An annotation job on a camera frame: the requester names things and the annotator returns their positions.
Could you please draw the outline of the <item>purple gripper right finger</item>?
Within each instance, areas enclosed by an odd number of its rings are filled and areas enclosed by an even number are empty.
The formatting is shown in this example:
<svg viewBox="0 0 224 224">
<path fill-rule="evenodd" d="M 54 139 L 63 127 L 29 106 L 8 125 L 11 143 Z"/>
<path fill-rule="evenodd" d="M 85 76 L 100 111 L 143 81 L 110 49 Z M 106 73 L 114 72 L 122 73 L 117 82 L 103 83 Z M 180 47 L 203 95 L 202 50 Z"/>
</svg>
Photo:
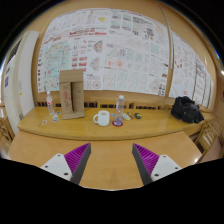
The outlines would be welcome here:
<svg viewBox="0 0 224 224">
<path fill-rule="evenodd" d="M 168 155 L 163 154 L 159 156 L 138 144 L 133 144 L 132 154 L 135 158 L 143 185 L 148 185 L 181 170 L 181 167 Z"/>
</svg>

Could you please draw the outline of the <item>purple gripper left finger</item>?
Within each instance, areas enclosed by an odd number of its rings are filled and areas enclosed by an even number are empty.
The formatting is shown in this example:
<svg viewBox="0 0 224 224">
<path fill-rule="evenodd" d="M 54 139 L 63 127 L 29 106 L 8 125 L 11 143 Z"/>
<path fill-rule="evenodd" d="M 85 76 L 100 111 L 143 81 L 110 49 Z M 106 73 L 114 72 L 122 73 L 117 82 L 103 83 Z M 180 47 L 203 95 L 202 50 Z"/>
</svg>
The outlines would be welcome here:
<svg viewBox="0 0 224 224">
<path fill-rule="evenodd" d="M 91 144 L 87 143 L 65 155 L 60 153 L 54 155 L 41 168 L 72 183 L 79 184 L 90 154 Z"/>
</svg>

